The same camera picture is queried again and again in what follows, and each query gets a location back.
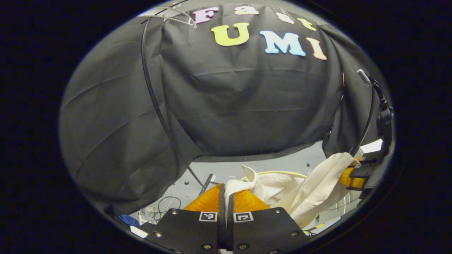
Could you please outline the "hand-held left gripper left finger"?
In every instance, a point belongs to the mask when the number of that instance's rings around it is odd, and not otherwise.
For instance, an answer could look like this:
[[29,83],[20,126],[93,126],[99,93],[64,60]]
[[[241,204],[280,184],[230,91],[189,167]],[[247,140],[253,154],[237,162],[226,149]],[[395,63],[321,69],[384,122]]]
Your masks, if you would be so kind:
[[224,228],[224,184],[205,191],[184,209],[170,209],[156,224],[143,224],[144,238],[172,254],[220,254]]

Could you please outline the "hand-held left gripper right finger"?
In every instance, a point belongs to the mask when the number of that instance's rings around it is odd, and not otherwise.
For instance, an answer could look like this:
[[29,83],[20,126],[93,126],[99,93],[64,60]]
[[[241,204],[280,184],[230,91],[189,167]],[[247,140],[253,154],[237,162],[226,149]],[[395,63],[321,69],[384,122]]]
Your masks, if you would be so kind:
[[271,208],[250,190],[229,195],[228,209],[233,254],[290,254],[311,241],[284,208]]

